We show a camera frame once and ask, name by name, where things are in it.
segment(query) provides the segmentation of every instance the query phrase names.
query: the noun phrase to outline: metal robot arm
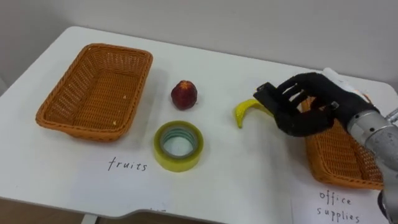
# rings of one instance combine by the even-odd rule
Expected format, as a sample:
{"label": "metal robot arm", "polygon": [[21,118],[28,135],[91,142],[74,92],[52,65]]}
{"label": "metal robot arm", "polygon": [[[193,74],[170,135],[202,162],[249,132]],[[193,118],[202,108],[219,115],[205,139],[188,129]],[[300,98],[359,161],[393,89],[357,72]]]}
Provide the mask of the metal robot arm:
{"label": "metal robot arm", "polygon": [[[315,98],[311,110],[301,113],[297,106],[309,96]],[[278,128],[291,136],[320,133],[331,128],[336,118],[374,154],[384,181],[382,212],[391,224],[398,224],[398,127],[393,125],[398,120],[398,109],[384,118],[364,95],[330,68],[322,74],[298,74],[277,88],[265,83],[254,97],[274,115]]]}

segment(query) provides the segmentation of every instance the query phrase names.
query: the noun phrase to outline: adhesive tape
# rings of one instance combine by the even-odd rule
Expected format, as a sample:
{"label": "adhesive tape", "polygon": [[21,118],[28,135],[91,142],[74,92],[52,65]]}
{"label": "adhesive tape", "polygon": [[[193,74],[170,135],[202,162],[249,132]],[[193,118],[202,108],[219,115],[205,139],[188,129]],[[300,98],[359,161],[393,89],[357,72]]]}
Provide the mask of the adhesive tape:
{"label": "adhesive tape", "polygon": [[186,121],[171,121],[157,130],[154,138],[156,161],[173,172],[194,167],[203,149],[203,136],[197,127]]}

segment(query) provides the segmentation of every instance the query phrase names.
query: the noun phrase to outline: orange wicker basket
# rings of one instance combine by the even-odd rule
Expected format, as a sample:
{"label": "orange wicker basket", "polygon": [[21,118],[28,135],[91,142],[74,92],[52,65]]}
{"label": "orange wicker basket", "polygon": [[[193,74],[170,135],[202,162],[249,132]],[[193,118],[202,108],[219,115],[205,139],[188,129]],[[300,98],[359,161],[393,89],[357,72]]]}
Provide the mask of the orange wicker basket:
{"label": "orange wicker basket", "polygon": [[[309,110],[311,100],[302,103]],[[313,177],[319,182],[359,189],[381,190],[382,175],[373,155],[360,146],[340,125],[305,138]]]}
{"label": "orange wicker basket", "polygon": [[76,138],[119,139],[130,128],[151,65],[144,50],[87,45],[39,108],[37,124]]}

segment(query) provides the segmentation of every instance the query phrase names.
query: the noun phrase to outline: cable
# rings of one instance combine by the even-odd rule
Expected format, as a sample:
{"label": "cable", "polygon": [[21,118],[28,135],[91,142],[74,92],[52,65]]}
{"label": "cable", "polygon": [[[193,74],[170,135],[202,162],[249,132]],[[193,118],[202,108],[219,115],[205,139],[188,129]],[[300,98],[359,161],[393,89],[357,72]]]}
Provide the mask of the cable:
{"label": "cable", "polygon": [[377,196],[377,204],[379,205],[380,212],[384,215],[385,218],[387,218],[386,208],[384,208],[383,205],[383,190],[381,190],[379,195]]}

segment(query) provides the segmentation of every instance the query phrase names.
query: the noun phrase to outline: banana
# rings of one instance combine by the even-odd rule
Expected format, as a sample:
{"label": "banana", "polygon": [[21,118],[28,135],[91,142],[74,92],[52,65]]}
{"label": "banana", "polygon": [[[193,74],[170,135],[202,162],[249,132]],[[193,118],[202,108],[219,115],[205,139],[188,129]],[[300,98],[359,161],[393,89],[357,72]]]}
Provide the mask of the banana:
{"label": "banana", "polygon": [[274,117],[274,115],[271,112],[269,112],[269,110],[267,110],[267,108],[265,108],[256,99],[249,99],[249,100],[246,100],[246,101],[238,104],[235,107],[234,115],[235,115],[236,124],[238,125],[239,128],[242,128],[243,118],[244,118],[244,114],[245,114],[246,110],[249,108],[252,108],[252,107],[259,109],[263,112],[266,112],[269,116]]}

